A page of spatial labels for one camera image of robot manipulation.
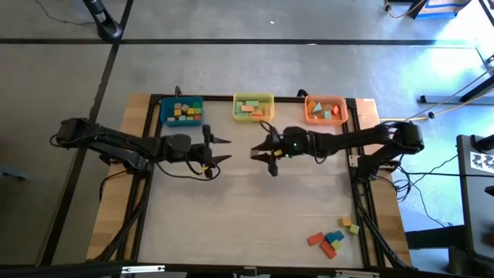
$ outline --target white cable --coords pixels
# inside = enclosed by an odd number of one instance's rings
[[[446,101],[448,101],[448,100],[452,99],[454,96],[456,96],[457,94],[461,93],[464,89],[468,88],[468,87],[469,87],[470,85],[472,85],[475,81],[477,81],[477,80],[481,79],[481,78],[482,78],[482,76],[486,75],[487,73],[490,73],[492,70],[494,70],[494,67],[493,67],[493,68],[491,68],[491,69],[489,69],[488,71],[484,72],[481,76],[479,76],[479,77],[475,78],[475,80],[473,80],[472,82],[468,83],[466,86],[464,86],[463,88],[461,88],[458,92],[454,93],[452,96],[448,97],[447,99],[443,100],[443,101],[442,101],[442,102],[440,102],[440,103],[437,103],[437,104],[435,104],[435,105],[433,105],[433,106],[431,106],[431,107],[429,107],[429,108],[427,108],[427,109],[425,109],[425,110],[423,110],[423,111],[420,111],[420,112],[416,113],[415,115],[413,115],[413,116],[411,116],[411,117],[408,117],[407,119],[405,119],[405,121],[409,121],[411,118],[414,118],[414,117],[416,117],[416,116],[418,116],[418,115],[420,115],[420,114],[423,114],[423,113],[425,113],[425,112],[429,111],[430,109],[435,108],[435,107],[437,107],[437,106],[439,106],[439,105],[441,105],[441,104],[445,103]]]

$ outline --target blue bin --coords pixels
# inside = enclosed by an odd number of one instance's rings
[[[192,107],[194,103],[201,104],[201,120],[174,120],[167,121],[169,117],[174,117],[174,105],[176,103],[187,104]],[[192,127],[202,125],[204,120],[204,100],[202,97],[167,97],[161,101],[161,123],[169,127]]]

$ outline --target orange bin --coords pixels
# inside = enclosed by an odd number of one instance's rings
[[[327,120],[324,117],[315,115],[312,111],[309,111],[307,106],[313,101],[315,103],[321,103],[322,108],[329,104],[332,107],[338,107],[339,113],[337,115],[331,112],[331,119]],[[339,126],[344,124],[348,120],[347,101],[344,97],[329,97],[329,96],[314,96],[309,95],[306,97],[304,114],[306,122],[308,124],[329,124]]]

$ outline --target plastic tray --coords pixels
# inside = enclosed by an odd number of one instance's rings
[[[269,105],[269,110],[266,113],[264,111],[264,116],[237,116],[235,113],[235,105],[237,101],[247,101],[247,100],[257,100],[259,101],[259,106],[264,108]],[[271,93],[236,93],[233,95],[233,117],[239,122],[256,122],[260,120],[265,120],[267,122],[271,121],[275,116],[275,97]]]
[[[200,103],[202,108],[201,120],[174,120],[167,121],[169,117],[174,117],[174,105],[176,103],[187,104],[192,107],[194,103]],[[204,120],[204,100],[202,97],[167,97],[161,101],[161,123],[169,127],[191,127],[202,125]]]
[[[309,104],[310,101],[315,101],[317,103],[321,103],[324,107],[325,104],[329,104],[331,106],[338,106],[340,108],[340,112],[338,115],[331,114],[332,118],[331,120],[327,120],[324,118],[321,119],[312,119],[310,118],[310,112],[307,110],[307,104]],[[314,96],[314,95],[309,95],[306,97],[305,103],[304,103],[304,114],[306,118],[306,122],[308,124],[328,124],[328,125],[333,125],[333,126],[339,126],[344,124],[348,120],[348,110],[347,110],[347,101],[345,100],[344,97],[329,97],[329,96]]]

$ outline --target concrete floor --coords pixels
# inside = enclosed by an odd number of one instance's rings
[[[82,2],[40,2],[60,19],[90,20]],[[120,20],[125,1],[104,3]],[[304,88],[314,94],[374,98],[382,118],[407,117],[423,109],[416,101],[420,95],[450,95],[486,70],[478,51],[483,56],[489,53],[482,35],[493,30],[490,23],[486,25],[478,2],[467,6],[457,19],[424,21],[391,19],[381,4],[371,0],[358,4],[314,0],[310,4],[292,0],[135,1],[124,38],[460,39],[466,44],[125,45],[117,54],[98,122],[118,128],[131,93],[172,93],[175,85],[184,93],[268,91],[276,96],[293,96]],[[397,5],[393,11],[398,14],[407,8]],[[12,20],[20,15],[24,20],[13,25]],[[93,25],[46,18],[34,0],[0,0],[1,38],[95,39],[97,34]],[[48,138],[61,120],[89,113],[109,51],[108,45],[0,45],[0,164],[21,168],[31,178],[29,183],[0,180],[0,264],[34,263],[38,258],[73,159],[72,151],[50,147]],[[404,168],[428,171],[441,164],[454,155],[458,134],[493,134],[493,114],[493,107],[463,107],[418,123],[426,148],[405,157]],[[457,164],[451,162],[441,171],[456,173]],[[99,203],[97,188],[106,173],[106,165],[89,152],[55,263],[84,260]],[[462,223],[458,179],[427,177],[418,186],[429,214],[443,222]],[[415,191],[400,209],[405,230],[437,226],[425,217]],[[417,217],[421,221],[413,223]],[[442,271],[447,264],[447,253],[441,250],[412,251],[411,255],[414,265],[423,270]]]

